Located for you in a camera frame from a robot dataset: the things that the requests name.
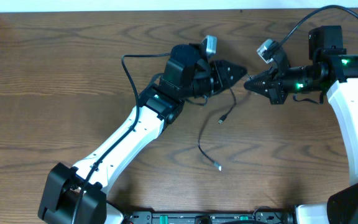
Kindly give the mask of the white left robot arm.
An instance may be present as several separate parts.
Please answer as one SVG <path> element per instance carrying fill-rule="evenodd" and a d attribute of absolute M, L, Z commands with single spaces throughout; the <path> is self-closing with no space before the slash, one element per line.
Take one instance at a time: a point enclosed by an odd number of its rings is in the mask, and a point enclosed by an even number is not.
<path fill-rule="evenodd" d="M 107 195 L 124 169 L 178 118 L 189 98 L 208 99 L 247 74 L 245 67 L 212 60 L 215 51 L 202 44 L 174 46 L 165 70 L 134 93 L 135 106 L 123 124 L 72 167 L 58 163 L 49 172 L 38 217 L 45 223 L 123 223 L 124 214 Z"/>

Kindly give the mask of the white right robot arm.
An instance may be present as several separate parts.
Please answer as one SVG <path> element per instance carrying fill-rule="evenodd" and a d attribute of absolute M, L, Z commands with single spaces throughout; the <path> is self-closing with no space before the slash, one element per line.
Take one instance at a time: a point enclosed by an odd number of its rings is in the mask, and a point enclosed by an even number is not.
<path fill-rule="evenodd" d="M 284 104 L 289 94 L 318 91 L 327 98 L 339 123 L 349 164 L 349 187 L 325 203 L 299 205 L 297 223 L 358 223 L 358 55 L 332 46 L 310 49 L 312 65 L 291 67 L 283 49 L 272 53 L 261 45 L 257 53 L 273 66 L 245 82 L 247 90 Z"/>

